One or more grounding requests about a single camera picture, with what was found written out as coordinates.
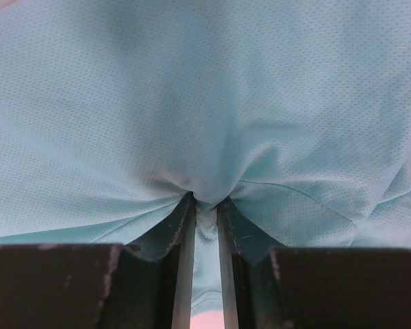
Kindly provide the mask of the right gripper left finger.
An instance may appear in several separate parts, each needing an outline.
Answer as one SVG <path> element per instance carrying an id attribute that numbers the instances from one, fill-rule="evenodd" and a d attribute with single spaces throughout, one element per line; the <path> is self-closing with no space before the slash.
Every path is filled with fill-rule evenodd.
<path id="1" fill-rule="evenodd" d="M 122 244 L 0 245 L 0 328 L 188 328 L 195 199 Z"/>

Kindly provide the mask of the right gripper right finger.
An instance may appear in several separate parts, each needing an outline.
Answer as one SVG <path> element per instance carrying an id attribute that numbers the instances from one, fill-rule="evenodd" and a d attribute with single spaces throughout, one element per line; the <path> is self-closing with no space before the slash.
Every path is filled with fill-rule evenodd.
<path id="1" fill-rule="evenodd" d="M 287 247 L 217 208 L 226 328 L 411 328 L 411 249 Z"/>

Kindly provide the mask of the teal t-shirt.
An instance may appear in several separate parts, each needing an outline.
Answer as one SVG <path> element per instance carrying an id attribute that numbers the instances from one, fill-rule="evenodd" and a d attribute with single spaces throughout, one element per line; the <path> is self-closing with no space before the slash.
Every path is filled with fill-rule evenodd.
<path id="1" fill-rule="evenodd" d="M 0 243 L 128 243 L 197 199 L 288 246 L 411 248 L 411 1 L 17 1 L 0 9 Z"/>

